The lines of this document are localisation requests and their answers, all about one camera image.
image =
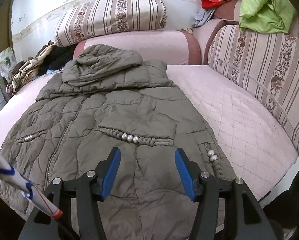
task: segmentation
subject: pink seat cover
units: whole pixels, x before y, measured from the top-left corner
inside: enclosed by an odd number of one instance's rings
[[[167,75],[213,128],[236,175],[262,198],[298,157],[283,128],[256,98],[209,66],[168,66]]]
[[[159,59],[168,65],[188,64],[187,39],[180,31],[139,31],[90,38],[77,45],[74,58],[96,44],[137,51],[143,60]]]

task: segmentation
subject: green cloth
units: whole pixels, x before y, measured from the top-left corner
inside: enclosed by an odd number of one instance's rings
[[[260,33],[287,33],[295,14],[289,0],[242,0],[239,27]]]

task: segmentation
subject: blue tape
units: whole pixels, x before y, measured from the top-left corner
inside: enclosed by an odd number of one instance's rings
[[[121,152],[119,149],[117,149],[114,158],[103,179],[102,193],[101,193],[101,197],[103,200],[105,200],[105,198],[107,198],[111,193],[114,180],[120,166],[120,162],[121,162]]]
[[[33,198],[33,191],[32,191],[32,183],[28,182],[25,184],[27,190],[29,191],[29,194],[26,194],[26,197],[30,200]]]
[[[15,174],[15,170],[12,167],[12,165],[10,164],[11,170],[6,170],[6,169],[1,169],[0,168],[0,174],[4,174],[4,175],[14,175]]]
[[[194,192],[194,182],[178,150],[175,151],[175,164],[186,195],[191,201],[194,201],[196,197]]]

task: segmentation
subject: plastic bag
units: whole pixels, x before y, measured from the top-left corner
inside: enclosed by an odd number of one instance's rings
[[[17,62],[11,47],[8,47],[0,53],[0,74],[7,82],[13,79],[12,70],[16,64]]]

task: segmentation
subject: red cloth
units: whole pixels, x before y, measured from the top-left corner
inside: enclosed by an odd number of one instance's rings
[[[220,0],[202,0],[202,8],[203,9],[212,9],[212,8],[217,8],[224,3],[228,2],[230,0],[226,1],[220,1]]]

